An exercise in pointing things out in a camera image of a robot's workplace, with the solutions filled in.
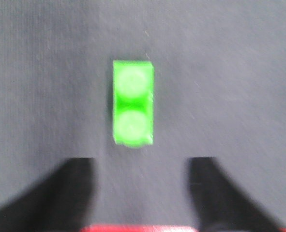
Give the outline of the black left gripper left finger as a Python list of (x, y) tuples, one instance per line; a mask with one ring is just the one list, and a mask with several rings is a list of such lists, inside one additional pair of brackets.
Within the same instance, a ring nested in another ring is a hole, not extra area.
[(66, 160), (0, 208), (0, 232), (78, 232), (94, 197), (93, 158)]

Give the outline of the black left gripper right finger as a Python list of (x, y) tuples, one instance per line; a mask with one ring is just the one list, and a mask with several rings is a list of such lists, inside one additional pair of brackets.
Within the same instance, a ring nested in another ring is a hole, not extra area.
[(213, 157), (189, 159), (189, 192), (201, 232), (279, 232), (280, 225), (243, 193)]

